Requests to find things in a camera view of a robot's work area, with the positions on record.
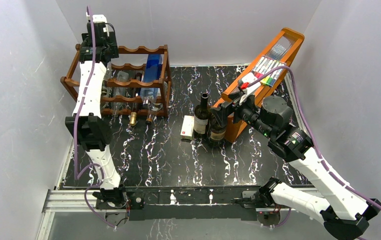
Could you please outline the dark green wine bottle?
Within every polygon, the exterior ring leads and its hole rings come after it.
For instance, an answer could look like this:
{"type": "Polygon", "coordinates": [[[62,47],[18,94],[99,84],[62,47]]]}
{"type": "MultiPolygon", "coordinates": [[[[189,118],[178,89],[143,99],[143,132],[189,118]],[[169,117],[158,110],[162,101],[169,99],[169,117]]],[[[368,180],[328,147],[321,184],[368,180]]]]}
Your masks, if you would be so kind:
{"type": "Polygon", "coordinates": [[[200,103],[194,108],[194,125],[193,130],[196,138],[202,138],[207,134],[210,118],[209,95],[203,92],[200,96],[200,103]]]}

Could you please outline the dark labelled wine bottle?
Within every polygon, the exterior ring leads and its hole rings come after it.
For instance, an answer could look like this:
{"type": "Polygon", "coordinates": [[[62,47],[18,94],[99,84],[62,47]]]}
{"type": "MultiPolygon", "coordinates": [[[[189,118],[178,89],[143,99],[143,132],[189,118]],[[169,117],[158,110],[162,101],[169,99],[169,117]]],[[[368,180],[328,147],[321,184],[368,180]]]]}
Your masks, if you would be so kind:
{"type": "Polygon", "coordinates": [[[224,143],[226,128],[221,127],[213,114],[209,115],[208,143],[211,147],[217,148],[224,143]]]}

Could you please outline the blue bottle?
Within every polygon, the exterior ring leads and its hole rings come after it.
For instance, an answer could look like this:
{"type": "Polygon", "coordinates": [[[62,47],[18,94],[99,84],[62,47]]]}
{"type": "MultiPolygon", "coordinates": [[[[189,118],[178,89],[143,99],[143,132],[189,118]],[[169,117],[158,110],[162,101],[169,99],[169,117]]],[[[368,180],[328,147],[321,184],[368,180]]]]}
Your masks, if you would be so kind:
{"type": "MultiPolygon", "coordinates": [[[[143,83],[152,83],[155,80],[158,80],[161,76],[161,67],[162,67],[162,56],[160,54],[149,54],[146,67],[144,70],[143,83]]],[[[158,87],[143,87],[140,90],[140,96],[143,101],[150,101],[151,103],[156,102],[158,87]]]]}

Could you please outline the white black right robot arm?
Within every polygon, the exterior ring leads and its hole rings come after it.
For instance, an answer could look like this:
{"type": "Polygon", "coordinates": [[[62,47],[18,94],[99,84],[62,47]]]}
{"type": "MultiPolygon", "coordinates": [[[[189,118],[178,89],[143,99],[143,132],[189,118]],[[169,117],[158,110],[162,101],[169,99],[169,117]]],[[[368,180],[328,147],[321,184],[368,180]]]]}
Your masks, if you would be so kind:
{"type": "Polygon", "coordinates": [[[381,203],[377,199],[365,200],[349,191],[347,183],[337,180],[332,167],[317,156],[310,136],[290,123],[293,110],[281,97],[268,96],[261,107],[257,107],[253,96],[238,96],[210,111],[222,127],[233,115],[236,121],[244,121],[263,134],[268,139],[268,147],[303,174],[321,194],[311,195],[271,177],[258,192],[238,199],[237,204],[288,206],[323,224],[338,240],[360,237],[369,227],[370,219],[379,213],[381,203]]]}

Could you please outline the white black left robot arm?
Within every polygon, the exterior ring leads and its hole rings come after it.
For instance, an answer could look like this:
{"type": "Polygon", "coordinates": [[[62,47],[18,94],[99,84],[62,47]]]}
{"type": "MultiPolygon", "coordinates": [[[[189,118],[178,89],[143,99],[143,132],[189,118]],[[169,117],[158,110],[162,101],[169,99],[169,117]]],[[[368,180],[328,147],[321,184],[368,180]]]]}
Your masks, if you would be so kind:
{"type": "Polygon", "coordinates": [[[89,21],[86,27],[79,47],[79,93],[72,115],[65,118],[65,126],[75,146],[82,147],[95,168],[100,186],[93,196],[112,208],[123,208],[128,195],[110,151],[111,128],[101,114],[107,72],[111,60],[119,56],[115,31],[109,30],[111,24],[103,21],[89,21]]]}

